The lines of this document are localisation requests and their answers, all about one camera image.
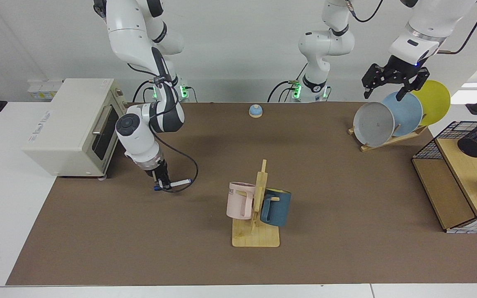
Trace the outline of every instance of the oven handle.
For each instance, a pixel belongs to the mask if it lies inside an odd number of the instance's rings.
[[[102,109],[101,116],[99,117],[99,120],[97,121],[97,125],[95,125],[95,128],[93,128],[92,134],[96,136],[100,136],[104,132],[104,129],[106,128],[106,124],[108,124],[108,118],[110,117],[112,110],[113,110],[112,106],[104,107],[104,109]]]

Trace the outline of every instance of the wire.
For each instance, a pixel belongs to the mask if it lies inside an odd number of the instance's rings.
[[[176,153],[178,153],[178,154],[180,154],[180,155],[183,155],[183,156],[185,156],[186,158],[188,158],[189,160],[191,160],[191,161],[193,162],[193,164],[195,164],[195,167],[196,167],[195,176],[194,176],[193,179],[191,180],[191,183],[189,183],[187,186],[185,186],[185,187],[182,188],[182,189],[178,189],[178,190],[166,190],[166,189],[162,189],[162,191],[168,192],[169,194],[177,194],[178,192],[182,192],[182,191],[188,189],[189,187],[191,187],[191,186],[195,183],[196,179],[198,178],[198,174],[199,174],[199,172],[200,172],[200,168],[199,168],[198,163],[196,162],[196,160],[193,159],[191,156],[189,156],[189,155],[183,153],[182,151],[179,151],[178,149],[176,149],[176,148],[172,147],[171,145],[165,143],[160,137],[157,136],[157,134],[156,134],[153,130],[151,130],[151,131],[152,131],[152,134],[154,135],[154,137],[155,137],[159,142],[161,142],[163,145],[167,146],[167,147],[168,147],[169,149],[171,149],[172,151],[174,151],[174,152],[176,152]]]
[[[128,66],[129,66],[132,70],[135,70],[135,71],[138,72],[138,73],[149,74],[149,75],[153,75],[154,77],[157,77],[157,76],[158,76],[157,74],[148,72],[148,71],[146,71],[146,70],[138,70],[138,69],[134,68],[133,66],[131,66],[129,63],[128,63]]]
[[[371,17],[369,17],[368,19],[358,19],[358,17],[356,16],[356,12],[354,11],[354,8],[352,6],[352,2],[350,0],[346,0],[347,2],[347,7],[349,8],[350,12],[351,12],[351,15],[360,23],[367,23],[369,21],[371,21],[371,19],[373,19],[373,17],[375,17],[376,13],[378,12],[378,10],[380,10],[380,7],[382,6],[382,2],[384,2],[384,0],[380,0],[380,3],[378,4],[378,6],[376,7],[376,10],[375,12],[373,12],[373,14],[371,15]]]
[[[329,100],[329,97],[331,97],[331,93],[332,93],[332,87],[327,87],[327,89],[329,90],[329,94],[327,94],[326,99]]]
[[[273,96],[273,93],[275,93],[275,91],[277,90],[277,88],[283,86],[284,84],[290,84],[290,82],[289,81],[282,81],[282,82],[278,83],[277,86],[275,86],[273,88],[272,92],[270,92],[270,96],[268,96],[268,102],[270,102],[270,99]]]
[[[193,92],[195,93],[195,100],[198,102],[198,98],[196,97],[196,90],[193,87],[185,87],[185,89],[193,89]]]
[[[172,108],[170,108],[169,110],[167,111],[164,111],[162,113],[158,113],[156,115],[153,115],[152,117],[150,117],[150,119],[154,118],[154,117],[158,117],[159,115],[163,115],[163,114],[166,114],[170,111],[172,111],[177,105],[178,105],[178,102],[180,101],[180,96],[178,95],[178,91],[176,91],[176,89],[172,88],[172,90],[174,90],[174,94],[176,95],[175,98],[174,98],[174,106]],[[170,194],[177,194],[178,192],[182,192],[186,189],[188,189],[189,187],[191,187],[191,185],[193,185],[196,181],[196,179],[198,178],[198,174],[199,174],[199,171],[200,171],[200,168],[198,166],[198,163],[196,162],[195,159],[193,159],[191,156],[183,153],[182,151],[179,151],[178,149],[172,147],[171,145],[165,143],[160,137],[157,136],[157,134],[154,132],[154,130],[150,130],[152,132],[152,134],[154,135],[154,137],[159,141],[161,142],[163,145],[167,146],[169,149],[171,149],[172,151],[180,154],[180,155],[183,155],[185,156],[186,158],[188,158],[189,160],[191,160],[193,162],[193,164],[195,164],[195,167],[196,167],[196,174],[194,176],[194,178],[192,179],[191,183],[189,183],[187,186],[185,186],[184,188],[182,189],[178,189],[178,190],[166,190],[166,189],[162,189],[162,191],[165,191],[165,192],[168,192]]]
[[[144,103],[146,103],[146,98],[145,98],[145,94],[146,94],[146,91],[147,90],[154,90],[154,87],[148,87],[147,89],[144,89],[142,91],[142,100],[144,101]]]
[[[284,91],[288,91],[288,94],[290,94],[290,91],[292,91],[293,89],[294,89],[293,87],[284,89],[284,90],[281,92],[281,95],[279,96],[279,101],[278,101],[278,102],[281,102],[282,95],[284,94]]]
[[[150,84],[151,82],[150,81],[144,81],[143,83],[140,84],[140,86],[137,88],[136,90],[136,93],[134,93],[134,99],[132,100],[132,103],[136,102],[136,98],[137,98],[137,95],[139,94],[139,91],[141,90],[141,88],[146,85],[146,84]]]
[[[303,72],[305,72],[305,68],[308,66],[308,62],[305,63],[305,66],[303,66],[303,69],[301,70],[301,72],[299,73],[299,75],[297,75],[297,78],[296,78],[296,81],[299,81],[299,78],[301,77],[301,75],[303,74]],[[284,102],[286,102],[286,100],[288,100],[288,96],[290,95],[290,91],[289,90],[287,93],[286,93],[286,98],[284,99]]]
[[[474,27],[472,28],[469,36],[467,36],[467,38],[465,39],[465,42],[463,42],[463,45],[457,51],[452,52],[452,51],[444,50],[444,51],[438,51],[437,53],[441,53],[441,54],[444,54],[444,55],[456,55],[457,53],[460,53],[461,51],[463,51],[463,49],[465,48],[467,43],[469,43],[469,40],[471,39],[472,34],[474,34],[474,32],[476,31],[476,28],[477,28],[477,22],[475,23]]]
[[[147,71],[145,71],[145,70],[138,70],[138,69],[136,69],[136,68],[133,68],[130,64],[128,64],[128,66],[129,66],[132,70],[135,70],[136,72],[145,73],[145,74],[149,74],[149,75],[153,75],[154,77],[157,77],[157,75],[154,74],[154,73],[147,72]],[[139,91],[141,90],[141,88],[142,88],[146,83],[151,83],[151,81],[145,81],[144,83],[142,83],[142,84],[138,87],[136,93],[134,94],[134,101],[133,101],[133,102],[135,102],[137,94],[139,93]],[[155,118],[155,117],[159,117],[159,116],[164,115],[164,114],[166,114],[166,113],[169,113],[170,111],[174,110],[174,109],[176,108],[176,106],[178,105],[178,103],[180,102],[180,96],[179,96],[179,94],[178,94],[178,91],[176,91],[176,89],[174,89],[171,85],[169,85],[169,87],[174,91],[174,95],[175,95],[175,97],[174,97],[174,105],[173,105],[169,110],[166,110],[166,111],[163,111],[163,112],[161,112],[161,113],[157,113],[157,114],[153,115],[152,117],[150,117],[150,119]],[[186,158],[190,159],[191,161],[193,161],[193,163],[195,164],[195,167],[196,167],[195,177],[193,178],[193,180],[191,181],[191,183],[189,183],[187,186],[185,186],[184,188],[179,189],[179,190],[166,190],[166,189],[162,189],[162,191],[168,192],[168,193],[170,193],[170,194],[177,194],[178,192],[184,191],[184,190],[188,189],[189,187],[191,187],[191,185],[193,185],[193,184],[195,183],[195,181],[196,181],[196,179],[197,179],[197,177],[198,177],[198,173],[199,173],[198,163],[197,163],[191,156],[189,156],[189,155],[183,153],[182,151],[179,151],[178,149],[172,147],[171,145],[165,143],[160,137],[157,136],[157,134],[154,132],[154,130],[150,130],[150,131],[152,132],[152,134],[154,135],[154,137],[155,137],[158,141],[160,141],[163,145],[165,145],[166,147],[168,147],[168,148],[171,149],[172,151],[175,151],[176,153],[179,153],[180,155],[183,155],[183,156],[185,156]]]

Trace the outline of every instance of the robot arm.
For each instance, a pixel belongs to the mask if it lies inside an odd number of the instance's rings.
[[[161,189],[170,189],[167,164],[154,132],[177,132],[185,116],[174,89],[173,75],[160,49],[179,53],[181,37],[174,37],[161,20],[159,0],[95,0],[95,11],[106,19],[115,55],[129,64],[144,67],[154,75],[159,100],[130,107],[118,120],[116,131],[126,155],[154,177]]]
[[[354,49],[354,35],[349,30],[350,11],[345,0],[326,0],[323,22],[327,31],[307,32],[299,40],[299,50],[307,58],[308,65],[301,79],[301,101],[321,100],[330,72],[327,56],[342,56]]]
[[[430,76],[428,69],[423,67],[424,63],[437,53],[454,31],[456,24],[469,13],[477,0],[401,2],[413,8],[413,17],[390,47],[391,57],[388,64],[384,67],[373,64],[362,78],[366,99],[375,88],[388,83],[404,85],[397,94],[399,101],[407,92],[420,90]]]

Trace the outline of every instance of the brown table mat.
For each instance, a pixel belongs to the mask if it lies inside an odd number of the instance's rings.
[[[361,103],[184,104],[163,138],[200,164],[182,194],[118,146],[107,181],[57,179],[8,285],[477,283],[477,235],[448,235],[410,158],[431,136],[361,153],[347,134]],[[191,161],[165,149],[173,180]],[[230,181],[293,193],[276,249],[231,246]]]

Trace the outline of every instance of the electrical socket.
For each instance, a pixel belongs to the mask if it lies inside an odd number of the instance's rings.
[[[29,94],[32,98],[42,101],[51,101],[64,81],[29,81]]]

